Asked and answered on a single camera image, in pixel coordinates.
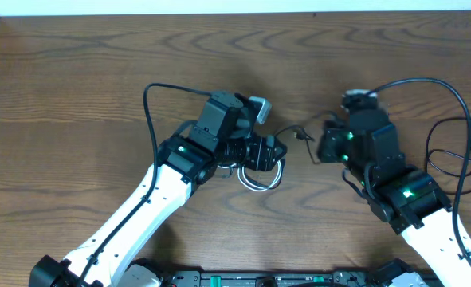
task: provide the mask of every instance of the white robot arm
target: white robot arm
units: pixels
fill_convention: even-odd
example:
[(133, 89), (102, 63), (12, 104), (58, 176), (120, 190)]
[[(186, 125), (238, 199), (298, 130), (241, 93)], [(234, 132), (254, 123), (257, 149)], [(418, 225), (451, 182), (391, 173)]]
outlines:
[[(416, 229), (409, 226), (402, 236), (425, 259), (445, 287), (471, 286), (471, 267), (462, 257), (455, 241), (451, 218), (451, 212), (440, 209), (422, 220), (423, 227)], [(471, 238), (460, 217), (458, 225), (471, 257)]]
[[(209, 100), (198, 121), (187, 121), (159, 145), (159, 150), (154, 149), (155, 162), (142, 183), (92, 237), (62, 262), (46, 255), (34, 266), (30, 287), (108, 287), (124, 282), (123, 274), (150, 236), (200, 185), (214, 176), (218, 166), (254, 171), (271, 171), (278, 166), (277, 174), (281, 176), (286, 146), (274, 136), (264, 138), (253, 131), (255, 123), (263, 124), (269, 114), (271, 104), (267, 100), (150, 84), (145, 88), (143, 104), (154, 146), (155, 133), (146, 101), (152, 86), (195, 92)], [(189, 126), (189, 136), (181, 136)], [(149, 286), (158, 283), (155, 276), (146, 280)]]

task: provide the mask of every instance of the wire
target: wire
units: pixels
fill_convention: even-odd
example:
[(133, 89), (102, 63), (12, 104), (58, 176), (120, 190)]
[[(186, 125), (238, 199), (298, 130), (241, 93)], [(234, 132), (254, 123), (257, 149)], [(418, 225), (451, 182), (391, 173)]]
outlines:
[(229, 169), (229, 172), (228, 172), (228, 175), (221, 175), (222, 178), (224, 179), (229, 179), (232, 174), (234, 173), (234, 168), (237, 167), (237, 164), (236, 163), (232, 163), (231, 165), (229, 166), (222, 166), (222, 165), (218, 165), (219, 168), (222, 168), (222, 169)]
[(329, 111), (329, 110), (325, 110), (325, 111), (322, 111), (322, 112), (319, 112), (317, 113), (316, 115), (312, 116), (312, 119), (318, 119), (322, 116), (325, 116), (325, 115), (329, 115), (329, 116), (332, 116), (334, 118), (334, 120), (339, 120), (340, 118), (338, 117), (338, 115), (336, 115), (335, 112), (333, 111)]
[(352, 181), (347, 179), (347, 172), (350, 171), (348, 168), (344, 168), (343, 171), (341, 172), (341, 179), (347, 183), (352, 189), (362, 198), (363, 197), (363, 192), (353, 183)]
[(373, 190), (371, 188), (371, 183), (370, 183), (370, 169), (375, 166), (374, 163), (369, 162), (364, 166), (364, 188), (366, 189), (366, 192), (368, 195), (370, 195), (371, 198), (375, 198), (375, 195), (373, 194)]
[[(431, 165), (433, 168), (435, 168), (436, 170), (440, 171), (441, 173), (445, 174), (445, 175), (449, 175), (449, 176), (453, 176), (453, 177), (460, 177), (460, 175), (457, 175), (457, 174), (454, 174), (454, 173), (451, 173), (451, 172), (448, 172), (448, 171), (445, 171), (443, 169), (441, 169), (440, 167), (438, 167), (431, 159), (430, 157), (432, 156), (433, 153), (435, 152), (440, 152), (440, 153), (445, 153), (447, 155), (451, 155), (453, 157), (456, 157), (456, 158), (459, 158), (459, 159), (464, 159), (464, 157), (462, 155), (459, 155), (459, 154), (456, 154), (454, 152), (451, 152), (451, 151), (447, 151), (447, 150), (444, 150), (444, 149), (439, 149), (439, 148), (436, 148), (436, 149), (433, 149), (433, 150), (429, 150), (429, 145), (430, 145), (430, 138), (432, 136), (432, 134), (434, 133), (434, 129), (439, 125), (439, 124), (442, 124), (442, 123), (445, 123), (445, 122), (448, 122), (448, 121), (452, 121), (452, 120), (465, 120), (465, 117), (460, 117), (460, 116), (455, 116), (455, 117), (450, 117), (450, 118), (446, 118), (446, 119), (443, 119), (443, 120), (439, 120), (437, 121), (434, 126), (430, 129), (430, 131), (428, 132), (428, 136), (426, 137), (426, 145), (425, 145), (425, 162), (424, 162), (424, 166), (423, 166), (423, 169), (425, 170), (425, 172), (428, 172), (428, 164)], [(471, 176), (471, 169), (469, 172), (467, 172), (465, 174), (465, 176)], [(467, 191), (462, 191), (462, 194), (463, 195), (467, 195), (471, 193), (471, 189), (467, 190)], [(446, 194), (448, 195), (454, 195), (455, 193), (453, 192), (446, 192)]]
[(256, 191), (256, 192), (262, 192), (262, 191), (267, 191), (269, 189), (274, 189), (278, 187), (281, 183), (281, 177), (283, 176), (283, 165), (281, 164), (280, 160), (277, 162), (277, 173), (276, 176), (274, 177), (274, 180), (268, 185), (268, 186), (263, 186), (261, 183), (256, 182), (254, 179), (251, 179), (246, 173), (245, 173), (245, 167), (239, 167), (237, 170), (237, 176), (238, 180), (247, 188), (249, 188), (251, 191)]
[(415, 77), (415, 78), (408, 78), (408, 79), (393, 81), (391, 83), (387, 83), (385, 85), (382, 85), (368, 92), (367, 95), (370, 95), (374, 92), (377, 93), (377, 92), (383, 91), (386, 88), (394, 87), (397, 85), (403, 85), (407, 83), (413, 83), (413, 82), (435, 83), (435, 84), (439, 84), (447, 88), (457, 98), (465, 114), (465, 122), (467, 126), (467, 141), (466, 141), (466, 146), (465, 146), (464, 161), (461, 167), (461, 173), (458, 180), (457, 191), (455, 193), (455, 199), (453, 201), (452, 223), (453, 223), (453, 232), (455, 234), (455, 238), (457, 239), (458, 247), (460, 247), (462, 257), (464, 257), (467, 260), (467, 263), (471, 267), (471, 257), (470, 257), (469, 251), (464, 246), (464, 242), (461, 240), (460, 230), (458, 228), (458, 210), (460, 207), (462, 189), (464, 187), (465, 174), (467, 172), (467, 167), (469, 166), (469, 157), (471, 155), (471, 116), (470, 116), (469, 108), (467, 107), (467, 103), (464, 101), (464, 99), (461, 97), (461, 95), (457, 92), (457, 90), (453, 86), (446, 83), (445, 81), (435, 79), (435, 78), (429, 78), (429, 77)]
[[(315, 118), (317, 118), (317, 117), (319, 117), (319, 116), (322, 116), (322, 115), (324, 115), (324, 114), (326, 114), (326, 113), (328, 113), (329, 115), (331, 115), (331, 114), (334, 113), (334, 112), (331, 112), (331, 111), (321, 112), (321, 113), (319, 113), (319, 114), (313, 116), (312, 118), (315, 119)], [(291, 125), (291, 126), (288, 126), (288, 127), (286, 127), (286, 128), (281, 129), (281, 130), (278, 131), (278, 132), (275, 132), (275, 133), (274, 133), (274, 136), (275, 136), (275, 137), (278, 137), (282, 132), (286, 132), (286, 131), (291, 130), (291, 129), (294, 129), (294, 128), (295, 128), (295, 129), (299, 129), (300, 132), (301, 132), (301, 135), (300, 135), (300, 136), (299, 136), (299, 133), (296, 132), (296, 139), (298, 139), (298, 140), (304, 140), (304, 141), (306, 142), (306, 148), (308, 149), (309, 159), (310, 159), (310, 160), (312, 161), (312, 163), (315, 164), (315, 165), (320, 164), (320, 162), (316, 162), (316, 161), (315, 161), (315, 158), (313, 157), (313, 154), (312, 154), (312, 149), (311, 149), (311, 147), (309, 146), (309, 141), (311, 140), (312, 142), (314, 142), (315, 139), (314, 139), (312, 136), (310, 136), (310, 135), (306, 132), (306, 129), (305, 129), (303, 126), (301, 126), (301, 125), (299, 125), (299, 124), (293, 124), (293, 125)]]
[(116, 233), (122, 229), (122, 227), (127, 223), (131, 217), (143, 206), (143, 204), (150, 198), (152, 191), (154, 190), (155, 183), (157, 180), (157, 139), (155, 138), (155, 131), (154, 125), (152, 124), (152, 120), (150, 117), (150, 111), (148, 109), (148, 102), (147, 102), (147, 94), (148, 90), (151, 87), (163, 87), (163, 88), (174, 88), (185, 92), (192, 92), (199, 95), (210, 96), (209, 92), (198, 91), (192, 88), (184, 88), (177, 85), (169, 85), (169, 84), (161, 84), (161, 83), (152, 83), (147, 85), (143, 91), (143, 108), (145, 110), (145, 116), (147, 118), (148, 124), (148, 131), (150, 132), (150, 138), (152, 142), (152, 151), (154, 153), (154, 168), (152, 169), (152, 181), (150, 187), (148, 187), (147, 193), (141, 198), (141, 201), (125, 216), (124, 219), (113, 229), (113, 231), (102, 241), (102, 243), (97, 247), (96, 251), (89, 257), (88, 263), (83, 269), (81, 276), (77, 280), (76, 287), (81, 287), (83, 285), (83, 281), (88, 274), (88, 271), (92, 268), (92, 265), (97, 261), (99, 254), (104, 251), (104, 247), (109, 243), (109, 241), (116, 235)]

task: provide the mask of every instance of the wooden table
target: wooden table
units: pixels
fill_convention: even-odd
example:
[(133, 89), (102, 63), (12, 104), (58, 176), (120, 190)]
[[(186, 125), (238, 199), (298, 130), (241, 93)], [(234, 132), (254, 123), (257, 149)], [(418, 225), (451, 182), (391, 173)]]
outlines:
[[(44, 255), (65, 256), (134, 191), (152, 163), (141, 93), (152, 81), (258, 95), (273, 103), (261, 132), (307, 123), (316, 138), (340, 95), (403, 77), (439, 77), (471, 109), (471, 13), (251, 14), (2, 18), (0, 21), (0, 285), (27, 285)], [(428, 84), (383, 92), (409, 163), (422, 164), (432, 124), (461, 115)], [(151, 91), (158, 141), (197, 119), (205, 99)], [(464, 123), (432, 144), (462, 151)], [(275, 191), (212, 179), (174, 213), (141, 257), (205, 270), (376, 267), (426, 263), (286, 134)], [(456, 171), (458, 159), (439, 156)], [(432, 172), (446, 190), (456, 179)], [(471, 195), (461, 216), (471, 234)]]

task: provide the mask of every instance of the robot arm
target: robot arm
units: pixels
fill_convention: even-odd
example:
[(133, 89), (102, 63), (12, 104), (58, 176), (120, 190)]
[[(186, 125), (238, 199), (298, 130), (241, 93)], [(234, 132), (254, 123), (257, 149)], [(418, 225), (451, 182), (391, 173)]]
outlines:
[[(117, 286), (134, 256), (157, 228), (214, 176), (218, 166), (271, 171), (283, 160), (287, 151), (284, 144), (273, 136), (264, 138), (253, 132), (255, 123), (265, 122), (270, 108), (270, 103), (262, 98), (212, 92), (199, 120), (187, 122), (192, 124), (189, 136), (180, 135), (185, 129), (182, 126), (163, 141), (157, 162), (114, 215), (60, 263), (44, 256), (32, 269), (29, 286), (76, 286), (85, 268), (89, 271), (81, 285)], [(154, 168), (157, 168), (155, 188), (147, 198)], [(93, 258), (128, 214), (132, 215)], [(149, 286), (160, 284), (157, 277), (148, 280)]]
[[(364, 188), (348, 182), (345, 171), (343, 180), (367, 200), (381, 221), (405, 238), (444, 286), (471, 286), (471, 267), (453, 232), (451, 202), (430, 175), (406, 165), (396, 127), (379, 106), (376, 93), (348, 91), (342, 108), (348, 121), (335, 116), (324, 123), (320, 161), (345, 165)], [(458, 226), (471, 258), (471, 240), (459, 217)]]

